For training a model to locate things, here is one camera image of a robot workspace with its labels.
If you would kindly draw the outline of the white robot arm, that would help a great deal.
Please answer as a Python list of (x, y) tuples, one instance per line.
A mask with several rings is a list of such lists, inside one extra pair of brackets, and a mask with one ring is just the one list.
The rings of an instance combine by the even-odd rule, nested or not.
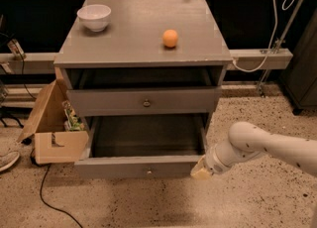
[(192, 168), (195, 179), (223, 174), (234, 165), (270, 155), (314, 177), (317, 176), (317, 141), (274, 134), (249, 122), (236, 122), (223, 142), (210, 147)]

